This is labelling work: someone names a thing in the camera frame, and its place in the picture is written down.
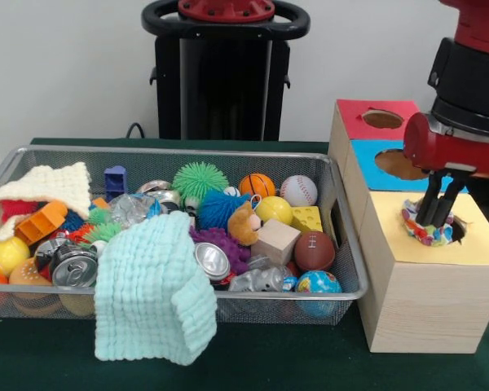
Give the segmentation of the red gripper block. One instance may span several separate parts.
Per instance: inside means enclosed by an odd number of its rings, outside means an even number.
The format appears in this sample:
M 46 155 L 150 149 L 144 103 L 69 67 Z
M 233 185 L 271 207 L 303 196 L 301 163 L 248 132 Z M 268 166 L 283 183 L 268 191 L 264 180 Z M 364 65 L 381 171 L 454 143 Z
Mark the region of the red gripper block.
M 419 225 L 442 226 L 467 182 L 466 174 L 440 170 L 458 170 L 489 178 L 489 136 L 444 125 L 430 113 L 417 112 L 408 120 L 403 153 L 414 166 L 434 171 L 429 175 L 427 190 L 417 210 Z M 443 195 L 438 196 L 446 176 L 452 181 Z

